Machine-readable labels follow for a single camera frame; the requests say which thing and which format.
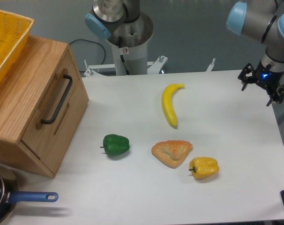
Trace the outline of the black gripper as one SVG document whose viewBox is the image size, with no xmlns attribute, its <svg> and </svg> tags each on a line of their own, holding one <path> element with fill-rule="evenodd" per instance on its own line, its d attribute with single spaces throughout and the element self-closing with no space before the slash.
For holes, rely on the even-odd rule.
<svg viewBox="0 0 284 225">
<path fill-rule="evenodd" d="M 238 75 L 238 79 L 242 84 L 242 91 L 244 91 L 248 84 L 256 83 L 261 88 L 265 89 L 269 101 L 266 106 L 269 106 L 272 102 L 281 104 L 284 99 L 284 84 L 280 84 L 280 79 L 284 72 L 271 71 L 271 66 L 263 66 L 259 62 L 256 69 L 252 64 L 246 64 Z"/>
</svg>

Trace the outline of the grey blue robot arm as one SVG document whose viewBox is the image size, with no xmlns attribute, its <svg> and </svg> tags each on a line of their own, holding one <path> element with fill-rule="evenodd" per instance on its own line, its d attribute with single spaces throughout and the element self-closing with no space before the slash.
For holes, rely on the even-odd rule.
<svg viewBox="0 0 284 225">
<path fill-rule="evenodd" d="M 256 84 L 266 90 L 269 102 L 282 103 L 284 84 L 284 14 L 276 16 L 279 0 L 237 2 L 226 27 L 266 46 L 258 66 L 247 64 L 238 78 L 242 85 Z M 138 0 L 97 0 L 85 16 L 87 27 L 109 41 L 117 75 L 147 73 L 148 41 L 153 35 L 152 20 L 140 10 Z"/>
</svg>

